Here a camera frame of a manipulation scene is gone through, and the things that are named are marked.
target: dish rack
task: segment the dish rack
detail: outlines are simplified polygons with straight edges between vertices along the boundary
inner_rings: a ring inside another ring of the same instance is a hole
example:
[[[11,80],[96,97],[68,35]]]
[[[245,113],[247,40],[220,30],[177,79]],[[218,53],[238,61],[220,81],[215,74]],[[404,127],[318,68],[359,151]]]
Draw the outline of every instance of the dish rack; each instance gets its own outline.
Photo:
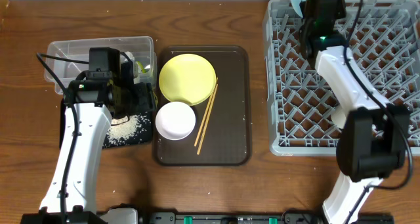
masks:
[[[335,23],[345,37],[358,9],[358,0],[346,1],[347,17]],[[341,130],[331,114],[338,101],[300,54],[301,25],[290,0],[269,2],[262,26],[270,149],[279,156],[335,155]],[[409,108],[414,155],[420,155],[419,33],[417,1],[366,0],[350,41],[356,62],[375,88]]]

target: white bowl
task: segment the white bowl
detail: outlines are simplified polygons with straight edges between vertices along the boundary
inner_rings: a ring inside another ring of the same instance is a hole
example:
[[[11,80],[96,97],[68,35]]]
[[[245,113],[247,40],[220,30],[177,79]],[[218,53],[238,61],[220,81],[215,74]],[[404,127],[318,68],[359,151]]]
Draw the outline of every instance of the white bowl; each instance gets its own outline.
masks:
[[[179,140],[187,137],[196,125],[194,111],[183,102],[170,102],[156,115],[156,129],[166,139]]]

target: cable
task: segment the cable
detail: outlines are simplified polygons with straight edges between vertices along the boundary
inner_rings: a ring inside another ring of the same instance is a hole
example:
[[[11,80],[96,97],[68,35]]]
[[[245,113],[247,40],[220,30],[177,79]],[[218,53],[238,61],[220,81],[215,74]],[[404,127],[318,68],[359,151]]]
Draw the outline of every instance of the cable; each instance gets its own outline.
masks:
[[[55,59],[55,60],[62,60],[62,61],[65,61],[65,62],[73,62],[73,63],[79,63],[79,64],[89,64],[89,62],[87,62],[87,61],[84,61],[84,60],[72,60],[72,59],[67,59],[67,58],[61,58],[61,57],[57,57],[57,56],[50,56],[50,55],[46,55],[46,54],[43,54],[43,53],[37,53],[37,55],[40,55],[40,56],[42,56],[42,57],[45,57],[45,58],[51,58],[51,59]]]
[[[47,63],[45,63],[45,61],[42,59],[42,56],[45,56],[45,57],[48,58],[48,56],[46,56],[44,54],[37,53],[37,58],[40,61],[40,63],[44,66],[44,68],[48,71],[48,73],[54,78],[55,82],[57,82],[57,84],[58,84],[58,86],[60,86],[61,90],[63,90],[63,94],[65,95],[65,97],[70,99],[71,97],[70,97],[70,94],[67,91],[66,87],[63,85],[63,83],[60,81],[60,79],[56,76],[56,74],[54,74],[54,72],[48,67]],[[74,132],[73,132],[72,143],[70,145],[70,150],[69,150],[67,161],[66,161],[66,166],[64,167],[63,178],[62,178],[61,189],[60,189],[60,212],[61,212],[62,224],[67,224],[67,217],[66,217],[67,178],[68,178],[68,173],[69,173],[69,170],[70,170],[70,165],[72,163],[72,158],[73,158],[74,148],[75,148],[76,141],[77,141],[77,136],[79,135],[79,121],[77,119],[76,109],[75,109],[74,104],[72,102],[70,102],[69,107],[72,109],[72,114],[73,114],[73,119],[74,119]]]
[[[373,102],[375,102],[378,105],[378,107],[385,113],[385,115],[387,115],[388,119],[391,120],[392,124],[394,124],[394,126],[396,126],[396,128],[398,129],[398,132],[400,132],[400,136],[402,137],[402,139],[404,141],[404,145],[405,145],[405,148],[406,148],[407,154],[408,154],[408,172],[407,172],[407,175],[406,175],[405,179],[399,185],[396,185],[394,187],[384,187],[384,186],[379,186],[379,185],[368,185],[368,186],[366,186],[364,188],[363,193],[360,195],[359,199],[355,203],[353,209],[348,213],[348,216],[347,216],[346,221],[345,221],[346,224],[348,224],[348,222],[350,221],[350,218],[353,216],[354,212],[357,210],[358,206],[362,202],[364,196],[369,192],[370,189],[376,188],[376,189],[383,189],[383,190],[398,190],[398,189],[401,189],[401,188],[405,187],[408,184],[408,182],[410,181],[410,179],[413,175],[413,154],[411,153],[410,145],[408,143],[407,137],[405,136],[406,133],[404,133],[403,129],[401,128],[401,125],[395,120],[394,116],[384,107],[384,105],[382,105],[381,102],[379,102],[372,95],[372,93],[369,91],[369,89],[362,83],[362,81],[359,79],[359,77],[354,72],[354,70],[351,67],[350,62],[348,61],[348,58],[347,58],[347,48],[350,45],[351,37],[354,33],[354,29],[356,28],[357,21],[358,21],[359,16],[360,16],[360,12],[362,11],[362,5],[363,5],[363,0],[360,0],[359,8],[358,8],[357,13],[356,13],[356,18],[353,22],[353,25],[350,29],[350,32],[348,33],[347,40],[346,40],[346,45],[344,46],[344,53],[343,53],[344,60],[346,62],[348,70],[350,71],[350,73],[352,74],[354,79],[358,82],[360,87],[364,90],[366,95]]]
[[[120,55],[124,56],[127,59],[128,62],[131,62],[131,64],[133,63],[133,61],[129,58],[129,56],[127,56],[126,53],[120,52]]]
[[[86,78],[87,72],[89,72],[88,70],[84,70],[82,72],[80,72],[80,74],[78,74],[76,76],[75,80],[84,80]]]

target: green connector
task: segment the green connector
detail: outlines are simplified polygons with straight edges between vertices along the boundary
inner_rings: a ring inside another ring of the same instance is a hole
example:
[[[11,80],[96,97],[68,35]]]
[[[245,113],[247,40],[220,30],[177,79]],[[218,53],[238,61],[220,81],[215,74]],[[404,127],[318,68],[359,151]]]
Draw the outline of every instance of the green connector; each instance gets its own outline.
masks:
[[[184,217],[184,224],[192,224],[192,217]]]
[[[268,219],[268,224],[277,224],[277,218],[270,217],[270,218]]]

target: plastic bin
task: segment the plastic bin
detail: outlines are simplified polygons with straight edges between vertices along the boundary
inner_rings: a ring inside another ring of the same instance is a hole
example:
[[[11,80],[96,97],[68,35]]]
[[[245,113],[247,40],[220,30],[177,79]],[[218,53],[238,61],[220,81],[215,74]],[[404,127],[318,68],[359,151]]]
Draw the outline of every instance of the plastic bin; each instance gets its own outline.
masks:
[[[111,47],[124,52],[131,52],[135,61],[141,62],[146,69],[145,73],[139,70],[141,82],[151,83],[156,88],[156,54],[153,49],[153,39],[151,37],[113,37],[104,39],[84,39],[71,41],[56,41],[50,43],[47,54],[62,58],[89,61],[89,49],[91,47]],[[64,86],[68,86],[71,80],[84,71],[88,70],[87,64],[77,64],[72,62],[64,62],[47,58],[47,65],[58,76]],[[45,70],[45,80],[55,82],[53,77]],[[62,94],[61,88],[55,84],[55,92]]]
[[[359,0],[346,0],[335,29],[348,35]],[[268,137],[275,155],[335,155],[341,130],[330,115],[338,103],[299,52],[301,18],[290,0],[271,0],[262,23],[267,73]],[[420,5],[415,0],[365,0],[350,48],[365,76],[411,111],[409,142],[420,155]]]

